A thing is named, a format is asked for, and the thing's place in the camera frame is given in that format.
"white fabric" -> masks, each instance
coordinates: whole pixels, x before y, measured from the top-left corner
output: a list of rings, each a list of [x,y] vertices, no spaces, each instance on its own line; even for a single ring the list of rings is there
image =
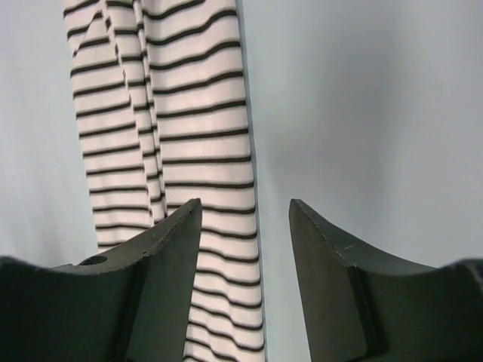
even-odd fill
[[[264,360],[235,1],[63,3],[100,250],[200,198],[185,360]]]

